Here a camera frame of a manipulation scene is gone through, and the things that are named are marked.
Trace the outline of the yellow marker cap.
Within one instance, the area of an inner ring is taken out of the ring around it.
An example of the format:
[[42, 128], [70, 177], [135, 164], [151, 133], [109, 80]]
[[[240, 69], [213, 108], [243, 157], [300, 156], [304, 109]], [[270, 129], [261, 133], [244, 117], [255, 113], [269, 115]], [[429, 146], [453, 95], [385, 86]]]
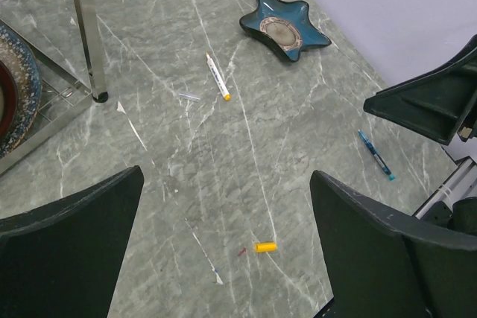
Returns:
[[255, 244], [255, 251], [257, 253], [273, 252], [277, 249], [275, 242], [260, 242]]

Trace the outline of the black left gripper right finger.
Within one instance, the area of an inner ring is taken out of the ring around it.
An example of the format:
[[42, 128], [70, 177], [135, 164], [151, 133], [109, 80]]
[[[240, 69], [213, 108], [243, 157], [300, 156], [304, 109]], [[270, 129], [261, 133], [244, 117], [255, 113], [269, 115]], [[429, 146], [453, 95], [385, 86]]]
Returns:
[[320, 317], [476, 315], [474, 197], [415, 217], [323, 171], [310, 190], [333, 293]]

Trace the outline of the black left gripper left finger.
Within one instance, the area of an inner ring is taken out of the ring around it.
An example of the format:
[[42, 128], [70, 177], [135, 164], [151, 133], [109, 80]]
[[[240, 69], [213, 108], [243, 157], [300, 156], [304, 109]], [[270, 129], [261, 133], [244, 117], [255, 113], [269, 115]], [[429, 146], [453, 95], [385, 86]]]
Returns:
[[144, 181], [136, 165], [1, 220], [1, 316], [106, 317]]

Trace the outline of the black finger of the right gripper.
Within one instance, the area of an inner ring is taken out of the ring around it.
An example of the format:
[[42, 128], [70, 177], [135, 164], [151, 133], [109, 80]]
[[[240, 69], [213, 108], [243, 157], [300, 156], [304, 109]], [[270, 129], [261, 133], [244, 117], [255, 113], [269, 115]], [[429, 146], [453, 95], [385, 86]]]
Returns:
[[476, 37], [442, 66], [389, 87], [363, 110], [439, 144], [476, 137]]

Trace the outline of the white marker with yellow end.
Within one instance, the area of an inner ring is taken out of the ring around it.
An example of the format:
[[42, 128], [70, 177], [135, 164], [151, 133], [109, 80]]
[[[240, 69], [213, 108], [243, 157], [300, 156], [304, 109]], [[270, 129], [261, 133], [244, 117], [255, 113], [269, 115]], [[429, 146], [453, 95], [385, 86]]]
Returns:
[[212, 73], [212, 76], [214, 77], [215, 83], [217, 84], [222, 97], [224, 98], [224, 100], [229, 101], [231, 99], [230, 93], [225, 85], [224, 80], [222, 79], [222, 76], [217, 66], [215, 65], [213, 59], [208, 53], [206, 53], [206, 63]]

